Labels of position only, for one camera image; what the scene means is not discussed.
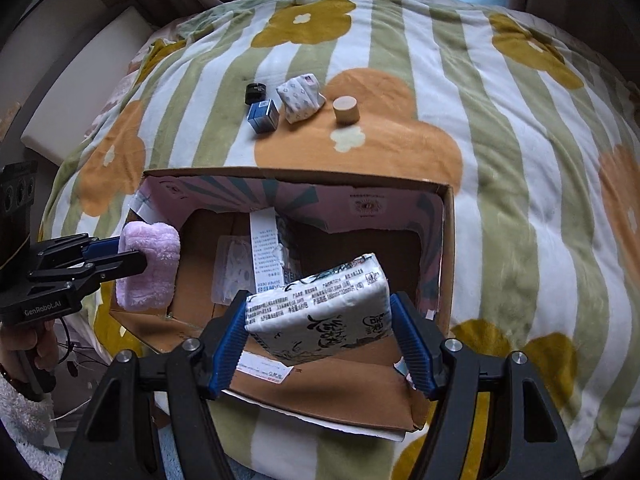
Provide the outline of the person's left hand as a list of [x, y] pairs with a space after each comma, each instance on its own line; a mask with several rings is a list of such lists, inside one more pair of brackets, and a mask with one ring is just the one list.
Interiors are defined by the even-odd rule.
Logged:
[[35, 367], [51, 375], [58, 364], [58, 338], [53, 325], [52, 320], [17, 327], [1, 325], [1, 376], [17, 393], [32, 402], [42, 401], [44, 393], [32, 386], [18, 354], [34, 350]]

